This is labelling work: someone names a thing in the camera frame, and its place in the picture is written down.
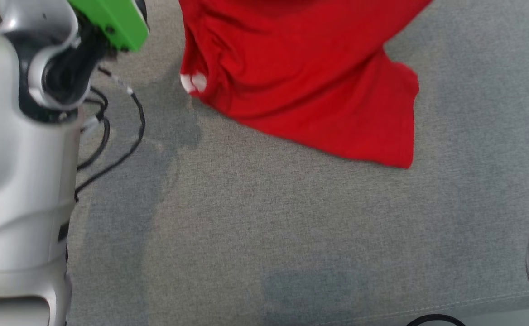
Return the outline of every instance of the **red cloth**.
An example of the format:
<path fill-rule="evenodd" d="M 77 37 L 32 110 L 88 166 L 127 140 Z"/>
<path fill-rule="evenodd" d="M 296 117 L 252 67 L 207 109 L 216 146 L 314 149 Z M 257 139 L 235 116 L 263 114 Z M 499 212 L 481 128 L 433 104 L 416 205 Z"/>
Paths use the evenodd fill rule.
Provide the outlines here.
<path fill-rule="evenodd" d="M 409 168 L 418 79 L 383 44 L 432 0 L 180 0 L 186 91 L 238 122 Z"/>

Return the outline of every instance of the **gray fabric surface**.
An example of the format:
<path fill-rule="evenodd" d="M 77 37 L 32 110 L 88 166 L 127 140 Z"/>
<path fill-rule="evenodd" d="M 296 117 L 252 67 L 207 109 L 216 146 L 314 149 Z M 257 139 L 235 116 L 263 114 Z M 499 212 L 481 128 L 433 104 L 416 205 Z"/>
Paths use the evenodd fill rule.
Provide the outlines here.
<path fill-rule="evenodd" d="M 146 138 L 81 196 L 70 326 L 403 326 L 529 307 L 529 0 L 437 0 L 389 43 L 420 76 L 409 171 L 193 101 L 178 3 L 149 7 L 145 50 L 111 64 L 146 107 Z M 111 146 L 80 179 L 138 127 L 130 99 L 97 84 Z"/>

